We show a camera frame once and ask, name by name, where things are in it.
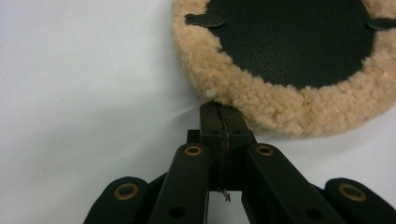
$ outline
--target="white background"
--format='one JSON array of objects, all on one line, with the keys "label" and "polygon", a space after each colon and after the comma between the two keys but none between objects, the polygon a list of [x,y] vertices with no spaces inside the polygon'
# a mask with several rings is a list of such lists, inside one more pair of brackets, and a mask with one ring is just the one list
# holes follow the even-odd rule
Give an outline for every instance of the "white background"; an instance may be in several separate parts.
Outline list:
[{"label": "white background", "polygon": [[[176,60],[171,0],[0,1],[0,223],[82,223],[123,176],[169,168],[200,102]],[[396,206],[396,108],[328,138],[258,136],[312,183],[347,177]],[[208,223],[247,223],[211,193]]]}]

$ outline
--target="polishing pad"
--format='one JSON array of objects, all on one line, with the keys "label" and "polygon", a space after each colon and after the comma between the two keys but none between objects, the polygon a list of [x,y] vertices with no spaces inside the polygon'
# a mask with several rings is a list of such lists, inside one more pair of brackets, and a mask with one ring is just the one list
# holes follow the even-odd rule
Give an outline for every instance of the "polishing pad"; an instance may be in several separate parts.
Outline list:
[{"label": "polishing pad", "polygon": [[184,74],[257,133],[342,133],[396,101],[394,0],[175,0]]}]

